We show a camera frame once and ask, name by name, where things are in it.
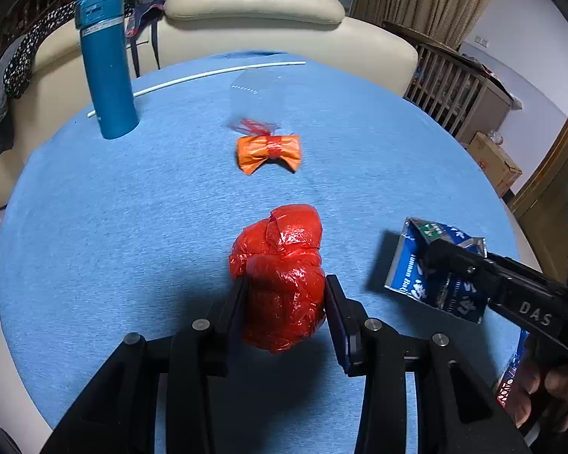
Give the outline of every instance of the blue tablecloth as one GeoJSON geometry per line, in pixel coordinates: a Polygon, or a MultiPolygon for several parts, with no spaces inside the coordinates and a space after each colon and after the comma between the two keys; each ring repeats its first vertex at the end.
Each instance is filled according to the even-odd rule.
{"type": "MultiPolygon", "coordinates": [[[[297,59],[209,57],[138,78],[134,89],[297,59]]],[[[247,177],[236,166],[239,134],[223,125],[240,72],[139,97],[139,126],[117,140],[101,137],[87,107],[31,155],[0,225],[0,319],[50,426],[125,333],[158,338],[203,316],[228,290],[236,236],[288,203],[317,208],[324,270],[368,314],[408,335],[446,333],[489,382],[502,371],[514,325],[490,312],[480,326],[465,323],[382,288],[407,216],[456,225],[517,258],[476,163],[425,113],[373,83],[314,62],[277,73],[289,84],[280,131],[301,137],[295,174],[273,164],[247,177]]],[[[350,453],[363,389],[337,365],[327,326],[277,356],[244,347],[231,376],[211,381],[217,451],[350,453]]],[[[413,452],[411,382],[408,394],[413,452]]],[[[157,437],[161,449],[160,428],[157,437]]]]}

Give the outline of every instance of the snack bag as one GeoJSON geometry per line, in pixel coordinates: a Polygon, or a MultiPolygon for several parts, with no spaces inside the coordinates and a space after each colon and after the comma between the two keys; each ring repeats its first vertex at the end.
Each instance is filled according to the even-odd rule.
{"type": "Polygon", "coordinates": [[[507,369],[503,372],[500,380],[497,382],[494,388],[497,396],[497,401],[505,406],[507,402],[507,397],[509,397],[509,391],[511,390],[511,385],[513,384],[513,379],[515,378],[515,373],[517,372],[518,365],[520,365],[521,356],[524,353],[524,342],[528,337],[528,331],[522,329],[520,332],[520,340],[517,344],[517,348],[509,362],[507,362],[507,369]]]}
{"type": "Polygon", "coordinates": [[[427,273],[422,267],[417,257],[419,245],[429,244],[437,238],[444,238],[486,257],[486,247],[481,237],[470,237],[451,225],[407,218],[385,288],[465,321],[480,323],[488,303],[484,295],[479,294],[471,283],[455,275],[442,271],[427,273]]]}
{"type": "Polygon", "coordinates": [[[271,353],[289,349],[324,322],[320,217],[308,204],[272,210],[246,227],[229,256],[232,278],[250,281],[245,342],[271,353]]]}

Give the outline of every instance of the red plastic bag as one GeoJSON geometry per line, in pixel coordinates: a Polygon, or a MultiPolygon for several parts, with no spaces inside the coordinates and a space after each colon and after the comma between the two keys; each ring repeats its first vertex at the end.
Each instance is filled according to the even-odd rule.
{"type": "Polygon", "coordinates": [[[232,277],[246,273],[250,281],[244,341],[277,353],[322,325],[321,232],[315,208],[289,204],[238,236],[229,272],[232,277]]]}

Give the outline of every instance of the screw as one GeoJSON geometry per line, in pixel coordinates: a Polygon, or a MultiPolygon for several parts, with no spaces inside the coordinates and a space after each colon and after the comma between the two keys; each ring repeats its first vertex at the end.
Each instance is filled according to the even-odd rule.
{"type": "Polygon", "coordinates": [[[431,340],[438,346],[446,346],[448,343],[450,343],[448,336],[446,336],[444,333],[436,333],[431,337],[431,340]]]}
{"type": "Polygon", "coordinates": [[[208,319],[196,319],[191,323],[191,327],[196,331],[204,331],[210,327],[210,321],[208,319]]]}
{"type": "Polygon", "coordinates": [[[139,333],[128,333],[128,335],[124,336],[124,343],[127,345],[134,345],[141,339],[141,335],[139,333]]]}
{"type": "Polygon", "coordinates": [[[381,321],[379,321],[378,319],[371,317],[364,321],[364,327],[366,329],[370,329],[371,331],[378,331],[383,327],[383,323],[381,323],[381,321]]]}

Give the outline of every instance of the cardboard box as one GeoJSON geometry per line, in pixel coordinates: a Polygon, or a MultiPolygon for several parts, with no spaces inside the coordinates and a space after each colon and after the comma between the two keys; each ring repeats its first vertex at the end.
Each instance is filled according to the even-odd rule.
{"type": "Polygon", "coordinates": [[[511,160],[511,157],[484,133],[476,133],[467,147],[467,153],[484,171],[499,198],[521,176],[521,169],[511,160]]]}

